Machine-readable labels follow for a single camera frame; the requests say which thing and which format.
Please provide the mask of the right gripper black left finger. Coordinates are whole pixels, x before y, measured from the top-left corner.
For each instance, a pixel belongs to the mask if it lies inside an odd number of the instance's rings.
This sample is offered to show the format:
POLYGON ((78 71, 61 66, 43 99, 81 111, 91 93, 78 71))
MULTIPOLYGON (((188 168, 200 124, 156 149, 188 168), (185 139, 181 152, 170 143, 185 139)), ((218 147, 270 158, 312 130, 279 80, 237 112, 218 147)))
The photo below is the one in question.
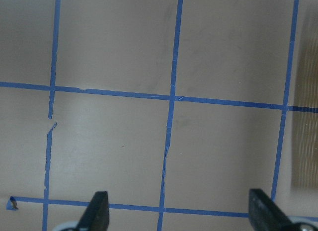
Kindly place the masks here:
POLYGON ((84 214, 79 220, 76 231, 106 231, 110 223, 107 191, 95 192, 84 214))

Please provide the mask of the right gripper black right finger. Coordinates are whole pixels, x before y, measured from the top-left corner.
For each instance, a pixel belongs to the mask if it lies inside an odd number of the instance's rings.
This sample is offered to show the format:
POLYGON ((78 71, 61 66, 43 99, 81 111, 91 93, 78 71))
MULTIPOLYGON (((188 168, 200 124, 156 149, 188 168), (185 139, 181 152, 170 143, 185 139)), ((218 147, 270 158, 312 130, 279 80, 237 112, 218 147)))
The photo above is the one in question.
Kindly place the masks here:
POLYGON ((291 220, 262 189, 250 189, 248 219, 254 231, 297 231, 291 220))

